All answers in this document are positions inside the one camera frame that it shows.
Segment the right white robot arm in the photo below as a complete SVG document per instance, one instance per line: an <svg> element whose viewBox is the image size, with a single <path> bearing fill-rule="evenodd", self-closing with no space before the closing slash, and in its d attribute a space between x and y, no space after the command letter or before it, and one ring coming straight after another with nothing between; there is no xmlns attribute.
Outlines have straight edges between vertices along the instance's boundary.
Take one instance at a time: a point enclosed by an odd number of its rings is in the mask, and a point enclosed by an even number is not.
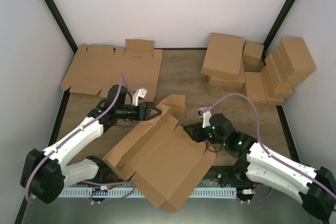
<svg viewBox="0 0 336 224"><path fill-rule="evenodd" d="M183 127L195 142L222 146L237 159L233 177L267 185L302 204L313 217L328 221L335 211L335 177L325 168L315 169L261 146L252 136L236 130L223 114L201 115L202 122Z"/></svg>

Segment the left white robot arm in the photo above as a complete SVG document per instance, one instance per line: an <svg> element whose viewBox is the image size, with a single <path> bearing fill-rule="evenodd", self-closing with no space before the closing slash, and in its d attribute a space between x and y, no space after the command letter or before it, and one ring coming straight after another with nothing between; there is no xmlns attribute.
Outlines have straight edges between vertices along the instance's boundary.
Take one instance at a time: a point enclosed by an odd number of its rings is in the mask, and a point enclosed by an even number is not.
<svg viewBox="0 0 336 224"><path fill-rule="evenodd" d="M25 159L20 185L25 188L25 199L31 196L49 204L63 189L78 182L102 184L107 170L93 158L70 165L69 162L84 147L106 133L118 120L149 121L162 111L150 103L141 103L145 88L130 92L123 85L113 85L107 98L101 100L84 120L60 141L42 151L31 150Z"/></svg>

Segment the brown cardboard box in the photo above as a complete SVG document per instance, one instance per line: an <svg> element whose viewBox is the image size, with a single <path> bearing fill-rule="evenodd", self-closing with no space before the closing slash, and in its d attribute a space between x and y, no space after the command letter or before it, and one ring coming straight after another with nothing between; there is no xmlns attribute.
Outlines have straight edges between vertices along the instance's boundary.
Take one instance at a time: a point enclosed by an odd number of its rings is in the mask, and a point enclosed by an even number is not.
<svg viewBox="0 0 336 224"><path fill-rule="evenodd" d="M214 164L216 155L196 143L178 119L185 117L185 96L171 94L157 107L161 115L138 123L103 158L123 180L164 212L179 211Z"/></svg>

